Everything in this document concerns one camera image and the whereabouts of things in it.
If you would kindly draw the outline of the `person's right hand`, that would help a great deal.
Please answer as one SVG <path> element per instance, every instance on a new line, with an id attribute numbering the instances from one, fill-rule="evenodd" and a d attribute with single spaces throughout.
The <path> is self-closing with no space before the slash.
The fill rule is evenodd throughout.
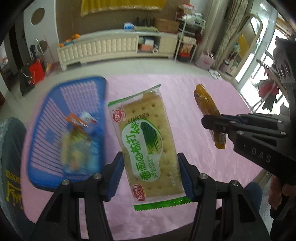
<path id="1" fill-rule="evenodd" d="M 281 186 L 279 178 L 272 176 L 270 182 L 269 198 L 268 202 L 273 209 L 277 209 L 282 202 L 281 195 L 294 197 L 296 193 L 296 187 L 285 184 Z"/>

